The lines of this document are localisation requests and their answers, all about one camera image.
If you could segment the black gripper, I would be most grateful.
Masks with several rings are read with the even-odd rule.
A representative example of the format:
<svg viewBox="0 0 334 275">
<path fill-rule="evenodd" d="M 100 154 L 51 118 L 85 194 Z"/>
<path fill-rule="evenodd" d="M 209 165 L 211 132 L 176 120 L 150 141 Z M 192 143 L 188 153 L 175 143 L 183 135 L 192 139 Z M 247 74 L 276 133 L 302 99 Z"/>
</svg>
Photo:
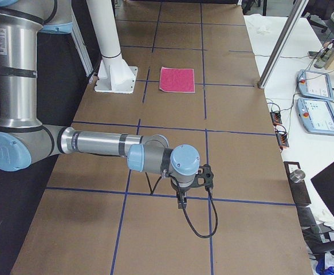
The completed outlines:
<svg viewBox="0 0 334 275">
<path fill-rule="evenodd" d="M 174 177 L 171 177 L 171 186 L 176 191 L 176 197 L 178 199 L 178 208 L 185 209 L 187 207 L 186 194 L 190 188 L 182 187 L 181 184 Z"/>
</svg>

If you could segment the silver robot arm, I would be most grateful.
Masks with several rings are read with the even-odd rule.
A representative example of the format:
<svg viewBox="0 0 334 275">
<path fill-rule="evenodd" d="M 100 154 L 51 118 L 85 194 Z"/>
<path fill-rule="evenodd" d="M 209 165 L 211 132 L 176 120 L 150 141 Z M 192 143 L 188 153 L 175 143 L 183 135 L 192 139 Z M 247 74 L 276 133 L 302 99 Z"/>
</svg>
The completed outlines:
<svg viewBox="0 0 334 275">
<path fill-rule="evenodd" d="M 37 119 L 37 34 L 67 34 L 72 26 L 71 1 L 0 1 L 0 170 L 57 154 L 119 156 L 131 170 L 170 178 L 185 209 L 186 192 L 202 177 L 193 146 L 170 148 L 162 135 L 77 131 Z"/>
</svg>

